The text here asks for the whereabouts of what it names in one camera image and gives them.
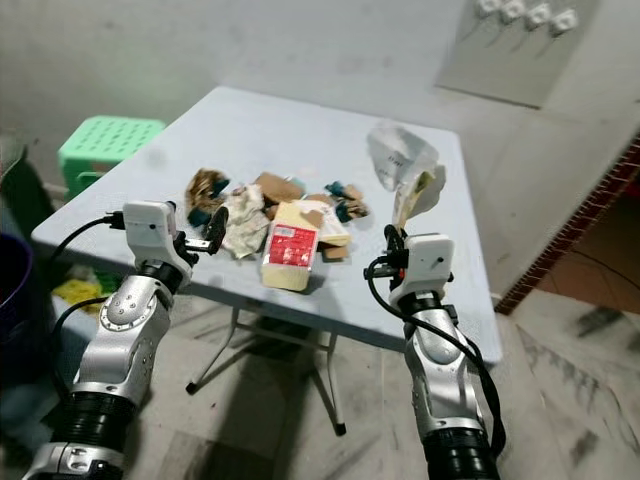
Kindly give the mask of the clear plastic bag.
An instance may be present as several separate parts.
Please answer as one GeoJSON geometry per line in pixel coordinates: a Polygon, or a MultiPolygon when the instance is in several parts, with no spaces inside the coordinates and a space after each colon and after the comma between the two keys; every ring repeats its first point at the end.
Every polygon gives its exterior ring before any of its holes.
{"type": "Polygon", "coordinates": [[[408,220],[438,204],[447,169],[424,138],[401,124],[380,120],[367,133],[367,152],[381,186],[394,195],[393,225],[404,229],[408,220]]]}

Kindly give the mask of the yellow trash scrap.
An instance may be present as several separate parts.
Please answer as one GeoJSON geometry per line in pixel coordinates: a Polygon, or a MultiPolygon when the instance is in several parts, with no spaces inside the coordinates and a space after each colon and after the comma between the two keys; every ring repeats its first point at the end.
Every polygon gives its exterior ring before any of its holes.
{"type": "Polygon", "coordinates": [[[102,291],[100,284],[81,279],[65,280],[58,287],[52,289],[52,293],[61,298],[61,300],[68,302],[69,305],[104,297],[104,291],[102,291]]]}

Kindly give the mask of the dark blue rubbish bin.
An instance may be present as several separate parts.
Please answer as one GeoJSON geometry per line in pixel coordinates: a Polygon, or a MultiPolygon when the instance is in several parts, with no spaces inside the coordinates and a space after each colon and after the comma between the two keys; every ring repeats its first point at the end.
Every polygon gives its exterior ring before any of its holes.
{"type": "Polygon", "coordinates": [[[26,243],[9,234],[0,234],[0,384],[6,389],[27,383],[37,364],[38,330],[29,324],[26,283],[31,274],[31,256],[26,243]]]}

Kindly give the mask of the crumpled white tissue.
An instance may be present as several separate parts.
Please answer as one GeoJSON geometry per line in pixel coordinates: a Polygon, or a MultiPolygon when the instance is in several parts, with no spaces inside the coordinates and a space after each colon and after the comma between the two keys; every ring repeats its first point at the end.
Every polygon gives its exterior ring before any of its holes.
{"type": "Polygon", "coordinates": [[[228,211],[227,233],[221,242],[236,259],[257,253],[264,243],[270,220],[260,186],[246,184],[233,189],[224,202],[228,211]]]}

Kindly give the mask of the crumpled brown wrapper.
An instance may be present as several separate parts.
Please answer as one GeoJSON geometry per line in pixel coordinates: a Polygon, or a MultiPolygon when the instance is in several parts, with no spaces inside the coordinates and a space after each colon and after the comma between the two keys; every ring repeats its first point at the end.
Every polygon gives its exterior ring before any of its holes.
{"type": "Polygon", "coordinates": [[[223,192],[230,186],[230,178],[219,170],[200,168],[189,179],[184,200],[188,212],[215,214],[224,204],[223,192]]]}

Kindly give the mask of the teal and brown wrapper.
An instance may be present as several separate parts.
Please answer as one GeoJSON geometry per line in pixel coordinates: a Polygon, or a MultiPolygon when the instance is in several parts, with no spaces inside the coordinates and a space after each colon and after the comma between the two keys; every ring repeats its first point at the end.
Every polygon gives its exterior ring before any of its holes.
{"type": "Polygon", "coordinates": [[[343,184],[335,180],[325,186],[325,191],[334,201],[335,216],[342,223],[366,218],[370,214],[369,206],[364,202],[364,193],[352,184],[343,184]]]}

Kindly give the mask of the white paper box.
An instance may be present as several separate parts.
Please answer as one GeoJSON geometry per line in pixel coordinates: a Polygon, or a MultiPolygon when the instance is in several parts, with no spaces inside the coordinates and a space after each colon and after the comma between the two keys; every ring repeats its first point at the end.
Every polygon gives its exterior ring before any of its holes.
{"type": "Polygon", "coordinates": [[[337,218],[330,204],[316,200],[298,201],[298,209],[306,219],[317,225],[317,250],[325,262],[338,262],[349,257],[352,234],[337,218]]]}

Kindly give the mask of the brown cardboard piece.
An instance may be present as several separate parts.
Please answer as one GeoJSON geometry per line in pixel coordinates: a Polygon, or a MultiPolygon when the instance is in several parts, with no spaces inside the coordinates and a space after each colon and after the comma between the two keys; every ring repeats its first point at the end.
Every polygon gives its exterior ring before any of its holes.
{"type": "Polygon", "coordinates": [[[265,205],[268,207],[302,200],[306,196],[305,188],[298,186],[293,180],[269,172],[262,172],[253,184],[259,187],[265,205]]]}

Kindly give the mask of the yellow and red carton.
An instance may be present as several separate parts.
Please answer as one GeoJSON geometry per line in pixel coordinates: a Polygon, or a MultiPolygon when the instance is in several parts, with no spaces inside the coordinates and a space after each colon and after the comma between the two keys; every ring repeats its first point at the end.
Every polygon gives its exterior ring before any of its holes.
{"type": "Polygon", "coordinates": [[[323,227],[323,210],[314,202],[276,205],[262,252],[261,283],[283,291],[306,291],[323,227]]]}

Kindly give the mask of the pale blue folding table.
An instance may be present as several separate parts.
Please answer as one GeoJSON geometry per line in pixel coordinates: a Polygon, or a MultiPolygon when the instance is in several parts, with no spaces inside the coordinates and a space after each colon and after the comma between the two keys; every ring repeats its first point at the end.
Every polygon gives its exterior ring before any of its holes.
{"type": "Polygon", "coordinates": [[[320,262],[305,293],[262,284],[256,262],[228,253],[204,256],[186,291],[243,311],[333,332],[402,351],[401,321],[376,305],[362,271],[385,248],[383,228],[394,196],[372,169],[369,132],[376,116],[321,108],[307,102],[218,87],[86,191],[33,230],[42,251],[69,241],[64,259],[111,273],[131,273],[133,253],[120,230],[83,224],[129,201],[183,204],[189,179],[201,168],[219,170],[234,184],[261,173],[302,180],[316,189],[339,180],[364,193],[370,214],[349,224],[353,241],[342,262],[320,262]]]}

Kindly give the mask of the green plastic stool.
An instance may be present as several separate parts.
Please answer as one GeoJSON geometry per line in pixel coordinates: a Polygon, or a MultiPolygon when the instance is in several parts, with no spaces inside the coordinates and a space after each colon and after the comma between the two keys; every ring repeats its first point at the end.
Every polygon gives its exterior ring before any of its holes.
{"type": "Polygon", "coordinates": [[[160,120],[131,116],[99,115],[84,120],[58,150],[59,166],[67,186],[64,200],[70,201],[92,186],[165,127],[160,120]]]}

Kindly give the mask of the red brick step edge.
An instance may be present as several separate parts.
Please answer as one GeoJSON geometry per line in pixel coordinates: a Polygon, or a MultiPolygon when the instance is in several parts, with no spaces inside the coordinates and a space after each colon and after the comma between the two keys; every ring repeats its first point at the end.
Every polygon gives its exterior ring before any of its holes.
{"type": "Polygon", "coordinates": [[[512,314],[558,261],[561,261],[572,247],[585,237],[588,230],[594,227],[600,216],[623,196],[623,192],[637,175],[640,175],[640,129],[632,134],[631,140],[620,151],[620,156],[605,170],[599,182],[595,183],[561,228],[553,234],[525,274],[499,298],[494,311],[497,314],[512,314]]]}

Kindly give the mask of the grey wall panel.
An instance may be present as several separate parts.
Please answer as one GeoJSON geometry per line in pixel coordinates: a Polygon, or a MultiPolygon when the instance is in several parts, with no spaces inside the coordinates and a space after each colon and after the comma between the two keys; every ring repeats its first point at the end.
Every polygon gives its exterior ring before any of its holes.
{"type": "Polygon", "coordinates": [[[543,108],[581,44],[602,0],[525,0],[527,9],[548,3],[552,17],[575,9],[580,24],[562,35],[549,35],[548,23],[526,29],[525,19],[500,22],[500,10],[477,17],[475,0],[465,0],[457,36],[435,86],[522,108],[543,108]]]}

